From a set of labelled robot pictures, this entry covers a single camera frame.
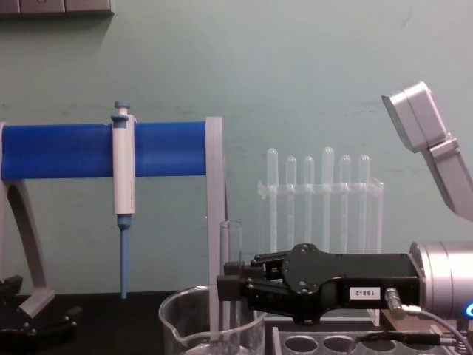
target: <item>electrical outlet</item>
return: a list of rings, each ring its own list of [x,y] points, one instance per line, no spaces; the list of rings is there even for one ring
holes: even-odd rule
[[[111,11],[110,0],[66,0],[66,11]]]
[[[64,0],[20,0],[21,13],[64,13]]]
[[[20,13],[20,0],[0,0],[0,15]]]

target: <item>glass test tube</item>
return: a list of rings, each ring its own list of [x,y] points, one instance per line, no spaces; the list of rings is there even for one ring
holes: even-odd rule
[[[226,220],[220,224],[220,274],[224,274],[225,263],[233,263],[232,274],[241,272],[242,224]],[[241,320],[240,301],[220,302],[220,330],[238,328]]]
[[[304,241],[312,243],[312,186],[314,184],[315,166],[312,157],[304,159],[305,185],[305,233]]]
[[[358,228],[358,242],[360,252],[367,250],[367,204],[368,186],[370,182],[370,157],[362,155],[358,160],[358,182],[361,184],[360,191],[360,220]]]
[[[349,184],[352,179],[352,159],[349,155],[340,158],[340,184],[341,184],[341,228],[340,228],[340,246],[341,253],[347,253],[348,247],[348,192]]]
[[[333,149],[329,146],[322,153],[322,185],[324,186],[324,209],[323,209],[323,226],[322,240],[323,249],[330,251],[330,193],[333,185]]]
[[[297,161],[294,157],[286,160],[286,187],[287,187],[287,249],[294,247],[294,195],[297,184]]]
[[[278,151],[274,148],[268,150],[267,155],[267,179],[269,188],[269,233],[270,252],[275,253],[278,249],[278,220],[277,220],[277,195],[279,186]]]

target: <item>blue light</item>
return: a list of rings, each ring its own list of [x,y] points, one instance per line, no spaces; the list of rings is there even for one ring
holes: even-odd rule
[[[468,307],[466,307],[465,314],[467,317],[473,318],[473,303],[469,305]]]

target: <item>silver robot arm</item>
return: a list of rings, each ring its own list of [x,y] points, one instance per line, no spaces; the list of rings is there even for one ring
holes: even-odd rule
[[[446,205],[473,221],[472,178],[430,89],[420,82],[382,99],[404,146],[422,153]],[[413,243],[410,257],[422,279],[422,309],[447,319],[473,317],[473,241]]]
[[[446,130],[430,89],[420,82],[382,99],[404,146],[422,153],[445,204],[473,222],[473,181],[457,138]]]

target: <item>glass beaker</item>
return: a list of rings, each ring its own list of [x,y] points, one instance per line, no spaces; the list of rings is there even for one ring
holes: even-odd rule
[[[242,302],[241,308],[230,308],[239,313],[230,315],[230,324],[223,321],[220,311],[218,329],[211,331],[209,300],[218,300],[216,285],[189,288],[161,304],[164,354],[263,355],[266,313],[251,311]],[[215,306],[222,310],[222,304]]]

